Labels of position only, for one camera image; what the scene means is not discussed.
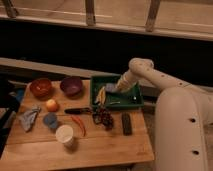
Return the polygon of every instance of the white mug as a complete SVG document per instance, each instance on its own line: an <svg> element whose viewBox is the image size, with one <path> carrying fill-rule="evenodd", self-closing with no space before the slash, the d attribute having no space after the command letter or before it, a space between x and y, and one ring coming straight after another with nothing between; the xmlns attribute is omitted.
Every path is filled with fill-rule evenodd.
<svg viewBox="0 0 213 171"><path fill-rule="evenodd" d="M60 126L55 133L56 139L66 147L71 147L73 144L73 128L70 125Z"/></svg>

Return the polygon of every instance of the purple bowl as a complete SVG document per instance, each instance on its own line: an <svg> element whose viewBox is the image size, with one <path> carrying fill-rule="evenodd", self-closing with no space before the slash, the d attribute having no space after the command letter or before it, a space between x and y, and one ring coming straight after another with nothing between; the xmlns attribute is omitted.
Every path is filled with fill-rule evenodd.
<svg viewBox="0 0 213 171"><path fill-rule="evenodd" d="M73 96L82 91L83 83L80 77L77 76L67 77L61 81L60 89L67 96Z"/></svg>

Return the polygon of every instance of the dish towel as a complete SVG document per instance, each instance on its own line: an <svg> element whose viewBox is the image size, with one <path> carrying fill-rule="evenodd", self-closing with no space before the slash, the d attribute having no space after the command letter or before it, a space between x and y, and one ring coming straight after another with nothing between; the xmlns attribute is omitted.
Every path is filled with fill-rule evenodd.
<svg viewBox="0 0 213 171"><path fill-rule="evenodd" d="M28 132L36 119L37 114L41 111L39 106L33 106L32 109L27 110L21 116L19 116L19 120L21 121L21 125L25 132Z"/></svg>

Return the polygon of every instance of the green tray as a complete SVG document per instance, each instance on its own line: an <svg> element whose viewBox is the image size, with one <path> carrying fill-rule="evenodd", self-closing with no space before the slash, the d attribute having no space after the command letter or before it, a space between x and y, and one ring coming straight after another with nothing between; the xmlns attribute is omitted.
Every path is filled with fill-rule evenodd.
<svg viewBox="0 0 213 171"><path fill-rule="evenodd" d="M93 109L98 107L95 104L96 96L99 90L106 83L117 83L120 76L92 76L90 82L90 105ZM110 105L111 102L120 102L119 104ZM140 87L136 84L128 92L125 93L106 93L105 107L110 109L132 109L143 106L143 98Z"/></svg>

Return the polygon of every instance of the knife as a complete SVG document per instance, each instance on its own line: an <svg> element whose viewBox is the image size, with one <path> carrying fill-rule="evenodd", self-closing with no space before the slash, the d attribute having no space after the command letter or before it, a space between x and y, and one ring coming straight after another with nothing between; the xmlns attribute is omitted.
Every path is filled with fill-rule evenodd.
<svg viewBox="0 0 213 171"><path fill-rule="evenodd" d="M85 108L68 108L65 109L64 112L66 114L74 114L74 115L80 115L80 114L85 114L85 113L92 113L92 110L88 107Z"/></svg>

